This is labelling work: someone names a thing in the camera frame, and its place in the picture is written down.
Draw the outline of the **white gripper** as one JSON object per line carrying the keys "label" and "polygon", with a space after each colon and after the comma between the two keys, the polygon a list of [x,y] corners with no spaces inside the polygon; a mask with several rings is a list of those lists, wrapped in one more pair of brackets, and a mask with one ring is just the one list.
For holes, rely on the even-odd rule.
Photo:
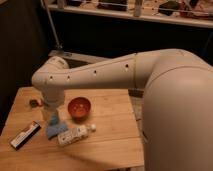
{"label": "white gripper", "polygon": [[44,89],[42,115],[45,121],[50,121],[57,108],[64,104],[65,93],[61,89]]}

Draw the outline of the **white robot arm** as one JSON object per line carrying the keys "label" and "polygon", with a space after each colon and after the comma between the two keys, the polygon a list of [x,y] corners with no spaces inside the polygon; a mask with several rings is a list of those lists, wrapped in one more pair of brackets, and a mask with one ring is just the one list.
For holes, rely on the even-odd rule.
{"label": "white robot arm", "polygon": [[192,52],[139,52],[78,68],[53,56],[32,85],[49,110],[66,89],[141,89],[145,170],[213,171],[213,66]]}

